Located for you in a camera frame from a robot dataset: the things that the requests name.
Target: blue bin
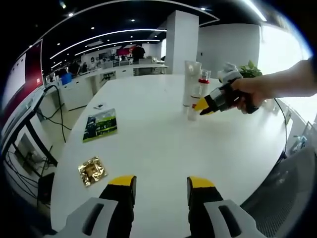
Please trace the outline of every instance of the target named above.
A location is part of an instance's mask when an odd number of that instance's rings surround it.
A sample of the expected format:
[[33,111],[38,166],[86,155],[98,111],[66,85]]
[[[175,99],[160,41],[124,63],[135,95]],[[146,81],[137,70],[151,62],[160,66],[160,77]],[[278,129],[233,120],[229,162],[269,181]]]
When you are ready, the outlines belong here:
[[61,77],[61,83],[62,83],[62,85],[65,85],[65,84],[70,83],[70,82],[71,82],[71,73],[64,74],[64,75]]

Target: human arm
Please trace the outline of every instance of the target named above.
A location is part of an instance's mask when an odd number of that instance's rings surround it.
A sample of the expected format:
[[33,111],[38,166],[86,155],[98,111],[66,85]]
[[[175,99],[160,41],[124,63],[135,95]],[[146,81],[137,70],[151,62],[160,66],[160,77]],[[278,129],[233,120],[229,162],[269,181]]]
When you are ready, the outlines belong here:
[[[317,93],[317,79],[312,59],[302,60],[293,67],[256,78],[237,79],[232,83],[234,90],[250,93],[253,104],[259,107],[265,99],[282,97],[310,97]],[[245,113],[244,98],[237,108]]]

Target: led strip light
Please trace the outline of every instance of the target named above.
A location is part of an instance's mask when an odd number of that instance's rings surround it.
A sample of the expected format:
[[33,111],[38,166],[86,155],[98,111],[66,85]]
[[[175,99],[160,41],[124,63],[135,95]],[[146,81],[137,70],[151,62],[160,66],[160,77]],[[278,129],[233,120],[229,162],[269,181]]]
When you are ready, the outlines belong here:
[[246,5],[249,6],[258,16],[261,18],[262,21],[266,21],[266,18],[263,16],[263,14],[260,12],[260,10],[251,2],[250,0],[242,0],[245,2]]
[[133,32],[133,31],[160,31],[160,32],[166,32],[166,30],[159,30],[159,29],[131,29],[131,30],[122,30],[122,31],[114,31],[114,32],[109,32],[109,33],[105,33],[105,34],[101,34],[101,35],[98,35],[98,36],[94,36],[94,37],[91,37],[91,38],[88,38],[86,40],[83,40],[83,41],[80,41],[74,45],[71,45],[67,48],[65,48],[64,50],[58,52],[57,54],[53,55],[52,57],[50,57],[50,60],[53,59],[55,56],[58,56],[60,53],[63,53],[64,51],[67,51],[68,49],[74,47],[74,46],[77,46],[83,42],[86,42],[86,41],[89,41],[89,40],[92,40],[92,39],[95,39],[95,38],[98,38],[98,37],[101,37],[101,36],[107,36],[107,35],[112,35],[112,34],[117,34],[117,33],[123,33],[123,32]]
[[61,64],[61,62],[59,62],[59,63],[53,65],[53,66],[51,67],[51,69],[54,68],[54,67],[56,67],[56,66],[58,66],[59,64]]
[[[77,16],[83,12],[86,12],[88,10],[91,10],[91,9],[94,9],[96,7],[100,7],[100,6],[104,6],[104,5],[108,5],[108,4],[113,4],[113,3],[118,3],[118,2],[125,2],[125,1],[137,1],[137,0],[113,0],[113,1],[107,1],[107,2],[103,2],[103,3],[100,3],[100,4],[97,4],[97,5],[94,5],[94,6],[91,6],[91,7],[88,7],[86,9],[83,9],[79,12],[76,12],[72,15],[72,17],[74,16]],[[179,5],[179,6],[184,6],[184,7],[187,7],[187,8],[191,8],[193,10],[196,10],[196,11],[199,11],[201,13],[204,13],[208,16],[211,16],[213,18],[215,18],[215,20],[212,20],[212,21],[209,21],[209,22],[206,22],[206,23],[203,23],[199,26],[203,26],[205,24],[210,24],[210,23],[213,23],[213,22],[216,22],[216,21],[220,21],[220,19],[212,14],[210,14],[209,12],[207,11],[204,11],[204,10],[201,10],[201,8],[199,7],[194,7],[194,6],[190,6],[190,5],[187,5],[187,4],[184,4],[184,3],[180,3],[180,2],[177,2],[177,1],[171,1],[171,0],[142,0],[142,1],[158,1],[158,2],[166,2],[166,3],[171,3],[171,4],[176,4],[176,5]],[[54,28],[56,28],[57,26],[59,26],[60,24],[62,24],[63,22],[69,20],[71,17],[68,17],[68,18],[65,18],[64,20],[60,21],[58,24],[56,24],[55,26],[51,27],[47,32],[45,32],[36,42],[38,43],[44,36],[46,36],[51,30],[53,30]],[[26,49],[18,58],[20,58],[28,49]]]
[[87,51],[91,51],[91,50],[94,50],[94,49],[98,49],[100,47],[104,47],[104,46],[111,46],[111,45],[116,45],[116,44],[121,44],[121,43],[131,43],[131,42],[143,42],[143,41],[147,41],[147,42],[160,42],[160,40],[135,40],[135,41],[120,41],[120,42],[116,42],[116,43],[111,43],[111,44],[106,44],[106,45],[102,45],[102,46],[97,46],[97,47],[94,47],[94,48],[91,48],[91,49],[88,49],[88,50],[85,50],[85,51],[82,51],[82,52],[79,52],[77,54],[75,54],[75,56],[77,55],[80,55],[82,53],[85,53]]

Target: book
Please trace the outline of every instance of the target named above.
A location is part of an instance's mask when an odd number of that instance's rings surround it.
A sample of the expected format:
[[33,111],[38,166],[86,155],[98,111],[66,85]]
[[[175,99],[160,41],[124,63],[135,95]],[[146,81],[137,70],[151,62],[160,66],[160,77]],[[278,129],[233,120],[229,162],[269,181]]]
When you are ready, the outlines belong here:
[[117,131],[115,109],[88,116],[83,142],[113,134]]

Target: human hand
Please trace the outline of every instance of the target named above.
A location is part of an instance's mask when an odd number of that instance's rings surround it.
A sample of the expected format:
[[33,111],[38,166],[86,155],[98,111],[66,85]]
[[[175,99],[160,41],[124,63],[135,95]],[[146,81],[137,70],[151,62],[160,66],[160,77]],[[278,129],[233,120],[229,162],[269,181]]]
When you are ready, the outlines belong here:
[[[252,103],[256,107],[260,107],[263,101],[268,98],[263,90],[263,80],[260,77],[237,79],[231,84],[231,87],[233,90],[249,93]],[[247,114],[245,100],[244,97],[241,97],[234,105],[241,110],[243,114]]]

